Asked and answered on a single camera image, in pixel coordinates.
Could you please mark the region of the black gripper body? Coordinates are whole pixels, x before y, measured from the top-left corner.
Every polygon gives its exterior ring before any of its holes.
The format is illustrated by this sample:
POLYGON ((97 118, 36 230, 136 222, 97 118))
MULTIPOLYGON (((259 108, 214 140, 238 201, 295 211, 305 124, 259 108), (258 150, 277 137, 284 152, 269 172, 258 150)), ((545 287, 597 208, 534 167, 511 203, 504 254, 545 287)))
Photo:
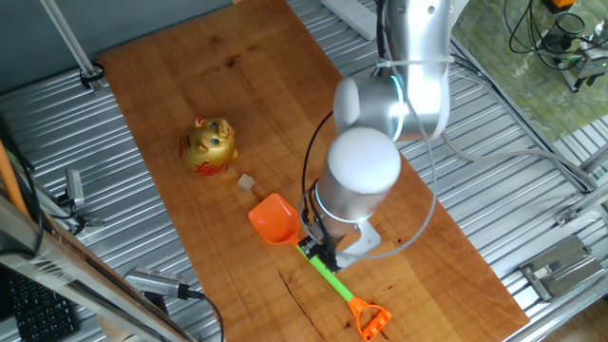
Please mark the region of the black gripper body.
POLYGON ((318 243, 318 247, 316 249, 317 255, 315 257, 318 258, 325 266, 327 266, 328 253, 336 254, 335 238, 331 234, 327 234, 319 237, 315 242, 318 243))

